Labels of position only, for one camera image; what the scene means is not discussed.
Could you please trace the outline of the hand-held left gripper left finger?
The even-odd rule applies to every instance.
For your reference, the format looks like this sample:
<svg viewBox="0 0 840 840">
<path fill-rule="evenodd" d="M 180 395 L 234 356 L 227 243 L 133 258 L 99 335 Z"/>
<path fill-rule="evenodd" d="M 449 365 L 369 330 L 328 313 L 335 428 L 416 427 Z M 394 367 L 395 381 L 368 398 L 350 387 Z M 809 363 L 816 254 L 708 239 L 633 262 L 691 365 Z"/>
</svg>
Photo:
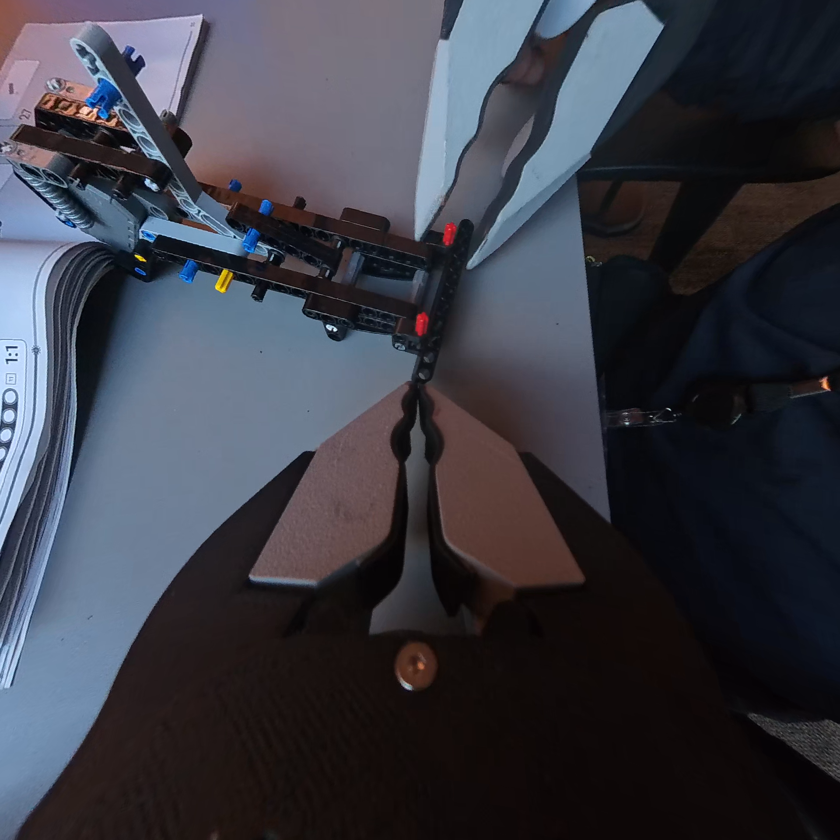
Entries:
<svg viewBox="0 0 840 840">
<path fill-rule="evenodd" d="M 365 611 L 393 591 L 403 573 L 416 415 L 416 388 L 404 383 L 314 451 L 250 583 Z"/>
</svg>

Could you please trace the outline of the lego instruction booklet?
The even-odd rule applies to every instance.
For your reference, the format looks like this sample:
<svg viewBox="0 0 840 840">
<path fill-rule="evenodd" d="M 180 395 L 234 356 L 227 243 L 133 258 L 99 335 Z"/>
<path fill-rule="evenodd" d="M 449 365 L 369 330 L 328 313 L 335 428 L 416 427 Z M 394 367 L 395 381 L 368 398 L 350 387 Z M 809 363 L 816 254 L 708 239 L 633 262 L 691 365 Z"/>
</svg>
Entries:
<svg viewBox="0 0 840 840">
<path fill-rule="evenodd" d="M 40 222 L 65 224 L 69 241 L 2 234 L 2 689 L 15 678 L 70 481 L 77 428 L 77 330 L 91 290 L 137 245 L 179 234 L 200 245 L 209 235 L 239 236 L 227 210 L 200 187 L 176 140 L 197 57 L 202 15 L 86 23 L 70 49 L 92 82 L 48 71 L 42 98 L 52 117 L 80 117 L 80 142 L 109 131 L 127 164 L 71 158 L 29 136 L 39 129 L 34 104 L 17 108 L 15 134 L 2 140 L 7 184 L 20 191 L 2 207 L 14 232 L 36 210 Z"/>
</svg>

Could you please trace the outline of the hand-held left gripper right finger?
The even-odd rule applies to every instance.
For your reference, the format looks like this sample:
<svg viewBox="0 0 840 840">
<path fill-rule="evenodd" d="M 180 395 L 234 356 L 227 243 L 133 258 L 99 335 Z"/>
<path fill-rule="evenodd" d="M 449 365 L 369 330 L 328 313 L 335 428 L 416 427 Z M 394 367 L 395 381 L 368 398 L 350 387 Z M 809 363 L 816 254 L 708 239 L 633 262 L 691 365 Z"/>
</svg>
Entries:
<svg viewBox="0 0 840 840">
<path fill-rule="evenodd" d="M 437 389 L 420 387 L 430 467 L 434 584 L 481 632 L 520 595 L 578 590 L 585 575 L 518 451 Z"/>
</svg>

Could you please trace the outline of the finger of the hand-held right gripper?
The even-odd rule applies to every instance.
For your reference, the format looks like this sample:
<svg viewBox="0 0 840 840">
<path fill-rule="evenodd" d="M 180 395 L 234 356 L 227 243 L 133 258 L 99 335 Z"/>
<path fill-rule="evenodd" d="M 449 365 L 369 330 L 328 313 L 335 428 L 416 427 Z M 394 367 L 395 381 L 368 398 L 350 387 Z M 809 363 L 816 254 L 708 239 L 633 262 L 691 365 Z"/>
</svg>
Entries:
<svg viewBox="0 0 840 840">
<path fill-rule="evenodd" d="M 494 87 L 534 87 L 546 59 L 533 30 L 544 1 L 446 1 L 434 56 L 415 190 L 415 239 L 449 199 Z"/>
<path fill-rule="evenodd" d="M 589 160 L 619 102 L 665 25 L 644 2 L 605 7 L 593 17 L 562 80 L 534 113 L 499 193 L 480 223 L 468 269 L 499 249 Z"/>
</svg>

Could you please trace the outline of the black chair frame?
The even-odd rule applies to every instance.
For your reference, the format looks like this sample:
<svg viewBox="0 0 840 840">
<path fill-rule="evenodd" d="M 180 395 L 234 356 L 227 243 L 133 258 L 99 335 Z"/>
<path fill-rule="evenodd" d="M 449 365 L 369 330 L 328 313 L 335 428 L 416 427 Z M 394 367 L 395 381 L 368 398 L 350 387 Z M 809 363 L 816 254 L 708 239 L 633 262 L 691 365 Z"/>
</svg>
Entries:
<svg viewBox="0 0 840 840">
<path fill-rule="evenodd" d="M 649 259 L 672 274 L 740 188 L 802 183 L 839 169 L 838 117 L 743 122 L 651 96 L 578 171 L 579 184 L 672 182 L 679 190 Z"/>
</svg>

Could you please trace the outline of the black grey lego assembly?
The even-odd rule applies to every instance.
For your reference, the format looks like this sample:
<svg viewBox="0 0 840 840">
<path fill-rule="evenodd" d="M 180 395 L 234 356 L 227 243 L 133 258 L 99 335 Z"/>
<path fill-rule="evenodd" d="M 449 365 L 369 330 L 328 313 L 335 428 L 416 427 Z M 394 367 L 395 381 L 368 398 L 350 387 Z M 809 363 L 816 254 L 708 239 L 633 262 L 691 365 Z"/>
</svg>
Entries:
<svg viewBox="0 0 840 840">
<path fill-rule="evenodd" d="M 48 80 L 31 115 L 18 116 L 2 141 L 2 160 L 61 223 L 107 246 L 143 281 L 172 263 L 186 282 L 213 274 L 220 293 L 239 281 L 255 301 L 269 291 L 298 298 L 333 341 L 351 331 L 389 336 L 416 357 L 413 382 L 432 380 L 471 221 L 414 241 L 360 209 L 324 216 L 301 196 L 284 205 L 246 194 L 235 179 L 199 182 L 186 161 L 192 139 L 138 82 L 142 55 L 93 23 L 70 47 L 92 85 Z"/>
</svg>

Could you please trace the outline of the dark blue backpack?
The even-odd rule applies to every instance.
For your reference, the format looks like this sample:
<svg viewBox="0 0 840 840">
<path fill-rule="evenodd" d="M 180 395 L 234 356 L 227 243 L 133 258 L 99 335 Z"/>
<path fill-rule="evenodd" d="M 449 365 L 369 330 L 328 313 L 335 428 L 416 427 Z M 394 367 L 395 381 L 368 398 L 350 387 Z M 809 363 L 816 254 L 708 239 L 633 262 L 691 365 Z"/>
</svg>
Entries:
<svg viewBox="0 0 840 840">
<path fill-rule="evenodd" d="M 834 205 L 688 296 L 649 260 L 607 260 L 590 285 L 605 408 L 838 370 L 838 230 Z M 613 525 L 718 663 L 838 721 L 838 392 L 722 430 L 613 429 L 606 448 Z"/>
</svg>

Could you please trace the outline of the black badge reel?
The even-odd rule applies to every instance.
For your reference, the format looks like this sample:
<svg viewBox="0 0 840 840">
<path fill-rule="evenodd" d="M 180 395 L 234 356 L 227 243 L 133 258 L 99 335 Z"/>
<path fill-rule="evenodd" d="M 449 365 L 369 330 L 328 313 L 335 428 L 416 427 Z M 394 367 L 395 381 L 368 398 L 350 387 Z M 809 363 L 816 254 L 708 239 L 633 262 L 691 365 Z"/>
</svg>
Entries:
<svg viewBox="0 0 840 840">
<path fill-rule="evenodd" d="M 799 381 L 706 381 L 691 386 L 684 401 L 676 407 L 604 411 L 602 426 L 605 430 L 633 429 L 688 422 L 722 430 L 744 417 L 776 413 L 796 401 L 838 390 L 839 370 Z"/>
</svg>

